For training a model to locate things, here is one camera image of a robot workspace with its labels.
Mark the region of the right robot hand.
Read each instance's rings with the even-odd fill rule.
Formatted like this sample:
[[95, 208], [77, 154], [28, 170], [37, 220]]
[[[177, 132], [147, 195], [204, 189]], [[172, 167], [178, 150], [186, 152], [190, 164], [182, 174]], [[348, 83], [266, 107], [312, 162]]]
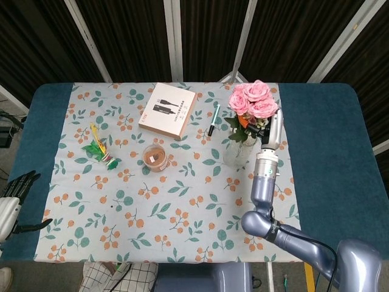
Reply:
[[281, 144], [281, 134], [283, 129], [283, 112], [279, 108], [270, 118], [269, 123], [263, 130], [250, 124], [242, 117], [238, 118], [239, 124], [252, 135], [261, 139], [261, 149], [277, 150]]

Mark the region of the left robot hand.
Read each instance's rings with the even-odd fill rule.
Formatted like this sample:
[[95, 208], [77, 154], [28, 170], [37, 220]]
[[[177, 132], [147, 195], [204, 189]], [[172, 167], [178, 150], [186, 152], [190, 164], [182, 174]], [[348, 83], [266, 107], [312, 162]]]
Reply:
[[32, 170], [10, 181], [1, 193], [1, 243], [12, 234], [34, 232], [46, 228], [52, 218], [35, 225], [19, 225], [18, 216], [33, 183], [41, 176]]

